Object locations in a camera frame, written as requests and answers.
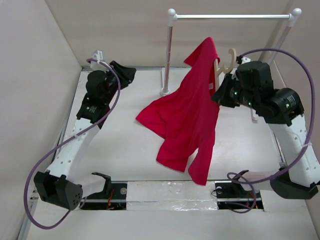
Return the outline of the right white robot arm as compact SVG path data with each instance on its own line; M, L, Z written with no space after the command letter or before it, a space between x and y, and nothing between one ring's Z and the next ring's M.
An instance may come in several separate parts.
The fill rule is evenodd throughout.
M276 173L240 172L231 184L235 196L242 197L252 187L259 191L264 182L284 199L310 200L318 193L320 164L306 129L301 99L291 88L274 87L267 63L240 64L234 73L225 74L211 99L223 107L254 110L275 135L286 163Z

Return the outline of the red t-shirt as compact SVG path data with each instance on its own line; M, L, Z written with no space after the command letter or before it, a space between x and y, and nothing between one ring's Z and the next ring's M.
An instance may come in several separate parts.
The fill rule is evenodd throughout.
M191 69L173 93L154 100L136 117L164 139L156 161L175 171L188 171L192 181L207 183L220 107L215 91L215 43L207 37L185 60Z

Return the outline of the wooden clothes hanger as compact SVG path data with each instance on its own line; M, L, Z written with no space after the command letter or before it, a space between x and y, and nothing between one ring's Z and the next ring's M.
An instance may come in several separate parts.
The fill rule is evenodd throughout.
M236 57L237 57L237 52L234 48L229 48L228 54L231 55L231 61L229 67L225 67L223 63L219 63L219 61L216 59L213 63L213 69L214 69L214 77L215 77L215 91L218 90L220 87L220 79L219 76L221 74L229 74L231 73L235 68L236 68ZM250 115L251 115L251 121L256 124L258 123L258 119L255 117L253 110L250 110Z

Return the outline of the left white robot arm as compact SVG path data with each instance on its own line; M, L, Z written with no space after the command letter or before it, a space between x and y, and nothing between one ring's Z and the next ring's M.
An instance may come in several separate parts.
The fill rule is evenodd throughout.
M118 90L128 87L137 71L116 61L109 63L112 71L102 63L99 66L101 70L93 70L87 76L86 93L76 114L71 141L61 148L45 172L38 171L33 179L42 201L70 211L81 203L82 198L98 196L104 199L111 194L110 176L92 172L92 181L77 183L76 172L90 142L113 109L110 103L118 101Z

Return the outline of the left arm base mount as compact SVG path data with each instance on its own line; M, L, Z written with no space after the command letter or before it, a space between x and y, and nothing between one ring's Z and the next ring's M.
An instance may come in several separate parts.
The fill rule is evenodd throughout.
M109 175L92 172L82 185L81 210L122 211L127 209L127 181L112 181Z

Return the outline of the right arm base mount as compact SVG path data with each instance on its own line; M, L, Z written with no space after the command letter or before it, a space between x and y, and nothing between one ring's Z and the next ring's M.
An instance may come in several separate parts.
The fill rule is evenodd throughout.
M254 194L237 183L228 179L214 180L214 189L211 196L216 198L219 210L230 210L234 213L245 214L250 210L264 210L260 192Z

